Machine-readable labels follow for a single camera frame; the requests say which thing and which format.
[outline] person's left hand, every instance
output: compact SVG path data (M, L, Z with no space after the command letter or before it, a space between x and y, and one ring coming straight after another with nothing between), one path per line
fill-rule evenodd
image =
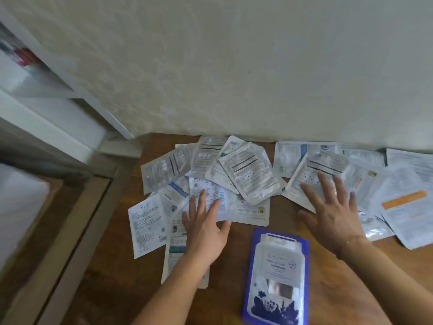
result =
M206 269L221 254L227 243L230 224L226 220L221 230L216 226L216 215L218 213L221 199L215 200L206 213L206 191L203 189L195 208L195 196L191 197L189 217L186 212L182 213L182 223L187 231L187 247L185 255L197 258Z

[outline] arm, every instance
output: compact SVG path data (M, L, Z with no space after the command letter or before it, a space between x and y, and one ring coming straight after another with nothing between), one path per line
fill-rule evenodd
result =
M335 194L325 175L318 177L325 201L302 185L317 213L299 211L311 234L358 275L394 325L433 324L433 295L365 238L355 194L348 199L342 180L334 177Z
M133 325L182 325L198 285L208 267L221 254L230 230L225 221L221 230L216 214L221 200L216 200L206 213L206 193L200 194L197 210L195 197L190 201L189 216L182 214L187 231L187 249L159 290L135 318Z

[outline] hand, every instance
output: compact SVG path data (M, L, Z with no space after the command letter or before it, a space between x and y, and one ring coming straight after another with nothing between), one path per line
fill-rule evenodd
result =
M323 173L318 173L322 185L325 201L317 195L313 189L306 184L301 188L316 209L316 218L306 211L299 211L315 239L327 250L339 257L342 248L353 239L367 240L358 217L356 196L352 191L350 199L343 186L343 181L333 177L337 194L335 194L331 183Z
M197 259L205 265L205 270L221 254L227 243L231 221L223 223L221 230L216 226L216 214L218 213L221 199L215 200L206 213L206 191L203 189L198 199L197 210L195 208L195 196L191 197L189 217L182 213L182 223L187 231L186 255Z

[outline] wallpaper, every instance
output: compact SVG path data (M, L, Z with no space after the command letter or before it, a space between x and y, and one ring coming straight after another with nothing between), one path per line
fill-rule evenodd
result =
M433 149L433 0L1 0L131 133Z

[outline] bracelet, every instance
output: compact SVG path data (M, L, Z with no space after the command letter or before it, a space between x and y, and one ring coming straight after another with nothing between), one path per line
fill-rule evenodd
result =
M337 251L335 252L335 256L338 260L341 260L341 253L343 252L343 248L349 245L352 241L354 241L357 238L364 238L360 235L350 235L347 241L345 241L343 244L341 244Z

